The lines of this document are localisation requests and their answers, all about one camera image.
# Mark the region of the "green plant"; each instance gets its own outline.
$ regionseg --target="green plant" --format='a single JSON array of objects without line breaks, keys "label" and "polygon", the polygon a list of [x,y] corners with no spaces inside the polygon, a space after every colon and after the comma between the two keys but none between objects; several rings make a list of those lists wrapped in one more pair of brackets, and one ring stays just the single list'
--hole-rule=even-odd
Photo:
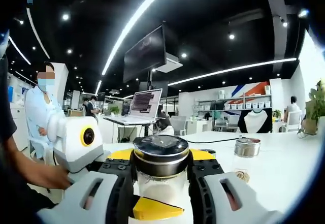
[{"label": "green plant", "polygon": [[110,109],[109,109],[110,113],[114,113],[115,115],[117,115],[119,112],[120,112],[120,109],[117,107],[117,106],[112,106]]},{"label": "green plant", "polygon": [[272,116],[276,117],[276,118],[280,118],[281,117],[281,111],[280,110],[274,110],[272,112]]},{"label": "green plant", "polygon": [[309,98],[312,108],[306,108],[306,117],[317,121],[321,116],[325,116],[325,88],[322,81],[317,83],[317,89],[310,90]]}]

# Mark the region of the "laptop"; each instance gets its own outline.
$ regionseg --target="laptop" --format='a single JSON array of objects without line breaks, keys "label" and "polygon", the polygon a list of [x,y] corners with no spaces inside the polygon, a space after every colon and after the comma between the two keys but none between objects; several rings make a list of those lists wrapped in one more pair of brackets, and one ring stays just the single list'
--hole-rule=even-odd
[{"label": "laptop", "polygon": [[105,116],[104,119],[120,125],[155,124],[163,89],[136,92],[126,116]]}]

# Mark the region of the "yellow camera ring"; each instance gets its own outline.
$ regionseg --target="yellow camera ring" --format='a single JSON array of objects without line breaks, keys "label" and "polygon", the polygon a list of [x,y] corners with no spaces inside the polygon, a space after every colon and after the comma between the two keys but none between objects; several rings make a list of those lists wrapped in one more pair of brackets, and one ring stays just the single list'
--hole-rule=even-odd
[{"label": "yellow camera ring", "polygon": [[85,126],[80,133],[80,141],[83,146],[90,146],[95,140],[95,133],[91,126]]}]

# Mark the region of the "black ceiling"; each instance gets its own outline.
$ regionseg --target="black ceiling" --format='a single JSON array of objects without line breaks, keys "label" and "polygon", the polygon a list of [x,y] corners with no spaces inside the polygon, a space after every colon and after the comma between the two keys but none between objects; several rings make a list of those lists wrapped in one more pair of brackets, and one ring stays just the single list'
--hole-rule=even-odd
[{"label": "black ceiling", "polygon": [[[28,7],[50,59],[33,33],[27,11],[22,10],[16,18],[24,20],[24,24],[15,21],[10,36],[32,66],[11,45],[7,50],[9,67],[13,73],[18,71],[35,79],[36,64],[46,60],[64,62],[69,70],[66,91],[80,90],[78,82],[81,81],[85,92],[94,93],[98,81],[102,80],[99,92],[106,91],[108,95],[108,90],[122,88],[119,96],[124,97],[137,91],[139,83],[130,81],[129,87],[122,83],[125,52],[162,23],[167,27],[167,52],[177,57],[184,52],[187,58],[180,58],[183,67],[168,74],[156,72],[153,80],[174,82],[250,63],[295,57],[301,49],[305,22],[297,17],[295,3],[284,0],[290,5],[285,7],[288,13],[283,17],[289,23],[285,53],[275,55],[274,17],[277,14],[270,8],[271,1],[156,0],[127,35],[102,77],[115,42],[143,0],[34,0]],[[63,13],[70,14],[68,21],[62,21]],[[229,32],[236,36],[234,40],[228,38]],[[70,55],[67,54],[69,48],[73,50]],[[296,66],[297,62],[288,62],[282,66],[268,65],[212,76],[172,86],[169,95],[176,95],[180,89],[195,91],[198,86],[207,89],[265,81],[277,77],[278,73],[281,78],[290,78]]]}]

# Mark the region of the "laptop screen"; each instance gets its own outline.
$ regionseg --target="laptop screen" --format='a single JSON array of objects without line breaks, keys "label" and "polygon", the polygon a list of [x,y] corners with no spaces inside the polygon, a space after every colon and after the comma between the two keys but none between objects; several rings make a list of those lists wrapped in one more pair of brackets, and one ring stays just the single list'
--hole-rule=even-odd
[{"label": "laptop screen", "polygon": [[130,109],[130,116],[156,118],[162,89],[136,92]]}]

